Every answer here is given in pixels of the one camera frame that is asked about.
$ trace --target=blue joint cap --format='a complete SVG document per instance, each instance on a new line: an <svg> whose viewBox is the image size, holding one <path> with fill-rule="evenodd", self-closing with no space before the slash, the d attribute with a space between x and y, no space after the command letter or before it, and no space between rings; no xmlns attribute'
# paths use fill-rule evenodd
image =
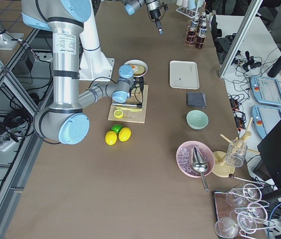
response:
<svg viewBox="0 0 281 239"><path fill-rule="evenodd" d="M125 91L116 91L112 94L112 99L118 103L124 103L127 100L128 93Z"/></svg>
<svg viewBox="0 0 281 239"><path fill-rule="evenodd" d="M59 141L64 144L77 144L85 138L89 129L89 118L83 113L74 114L61 126Z"/></svg>
<svg viewBox="0 0 281 239"><path fill-rule="evenodd" d="M134 72L133 72L131 66L129 66L129 65L122 65L119 68L118 73L122 78L130 78L130 77L133 77L133 75L134 75Z"/></svg>
<svg viewBox="0 0 281 239"><path fill-rule="evenodd" d="M61 0L66 11L77 21L87 21L92 13L89 0Z"/></svg>
<svg viewBox="0 0 281 239"><path fill-rule="evenodd" d="M22 18L23 18L24 24L26 24L30 27L41 29L41 30L46 30L46 31L52 31L52 29L48 26L48 24L46 22L39 21L24 13L22 13Z"/></svg>
<svg viewBox="0 0 281 239"><path fill-rule="evenodd" d="M135 13L135 9L131 5L129 5L129 4L127 4L125 6L125 10L128 13L128 15L132 15L132 14Z"/></svg>

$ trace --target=lime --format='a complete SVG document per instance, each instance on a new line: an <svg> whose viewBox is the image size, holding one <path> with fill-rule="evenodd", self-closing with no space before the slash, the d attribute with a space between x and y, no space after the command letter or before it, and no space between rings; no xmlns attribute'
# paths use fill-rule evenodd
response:
<svg viewBox="0 0 281 239"><path fill-rule="evenodd" d="M130 128L127 128L127 127L124 127L120 130L119 132L119 140L122 141L122 142L125 142L127 141L131 136L131 130Z"/></svg>
<svg viewBox="0 0 281 239"><path fill-rule="evenodd" d="M123 118L124 113L123 113L122 110L115 110L114 111L114 116L115 116L116 119L120 119L120 118Z"/></svg>
<svg viewBox="0 0 281 239"><path fill-rule="evenodd" d="M108 145L113 145L117 141L117 134L114 131L108 131L105 136L105 141Z"/></svg>
<svg viewBox="0 0 281 239"><path fill-rule="evenodd" d="M114 131L115 133L119 133L120 130L122 129L122 126L120 124L115 124L111 130Z"/></svg>

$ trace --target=lemon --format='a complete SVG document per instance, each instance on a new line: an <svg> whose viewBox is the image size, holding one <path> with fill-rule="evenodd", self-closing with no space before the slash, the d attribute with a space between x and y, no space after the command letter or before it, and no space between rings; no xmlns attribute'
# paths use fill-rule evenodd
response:
<svg viewBox="0 0 281 239"><path fill-rule="evenodd" d="M121 129L122 129L122 125L120 125L120 124L115 124L115 125L111 128L111 130L114 131L115 133L119 133Z"/></svg>
<svg viewBox="0 0 281 239"><path fill-rule="evenodd" d="M125 142L127 141L131 136L131 130L130 128L127 128L127 127L124 127L120 130L119 132L119 140L122 141L122 142Z"/></svg>
<svg viewBox="0 0 281 239"><path fill-rule="evenodd" d="M117 141L117 134L112 130L108 131L105 136L105 141L108 145L115 144Z"/></svg>

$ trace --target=pink bowl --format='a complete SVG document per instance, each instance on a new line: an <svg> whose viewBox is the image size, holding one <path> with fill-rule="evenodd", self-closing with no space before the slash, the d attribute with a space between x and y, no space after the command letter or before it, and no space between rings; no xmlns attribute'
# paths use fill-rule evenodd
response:
<svg viewBox="0 0 281 239"><path fill-rule="evenodd" d="M208 170L204 173L204 175L208 175L211 173L213 167L214 167L214 156L212 151L203 143L199 141L187 141L184 142L179 146L177 149L177 164L179 169L182 173L184 173L186 176L192 177L192 178L200 178L200 174L194 172L194 170L190 167L190 149L196 146L202 156L204 157L205 161L208 164Z"/></svg>

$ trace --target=plate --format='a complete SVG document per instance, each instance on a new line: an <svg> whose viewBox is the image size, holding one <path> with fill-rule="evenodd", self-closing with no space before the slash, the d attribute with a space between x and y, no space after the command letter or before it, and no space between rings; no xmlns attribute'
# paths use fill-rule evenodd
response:
<svg viewBox="0 0 281 239"><path fill-rule="evenodd" d="M204 157L205 161L208 164L208 170L205 172L205 176L211 173L213 167L214 167L214 156L211 151L211 149L208 148L205 144L199 142L199 141L187 141L184 142L179 146L177 149L177 164L179 169L182 173L184 173L186 176L192 177L192 178L200 178L200 174L193 171L193 169L190 167L189 164L189 156L190 156L190 149L196 146L202 156Z"/></svg>
<svg viewBox="0 0 281 239"><path fill-rule="evenodd" d="M124 65L128 65L128 64L140 65L140 66L145 67L145 72L144 72L144 74L139 75L139 76L135 76L135 77L137 77L137 78L138 78L138 77L144 76L144 75L148 72L148 66L147 66L147 64L146 64L145 62L141 61L141 60L130 60L130 61L127 61L127 62L124 63Z"/></svg>
<svg viewBox="0 0 281 239"><path fill-rule="evenodd" d="M169 85L172 88L197 90L200 87L197 64L193 61L169 63Z"/></svg>

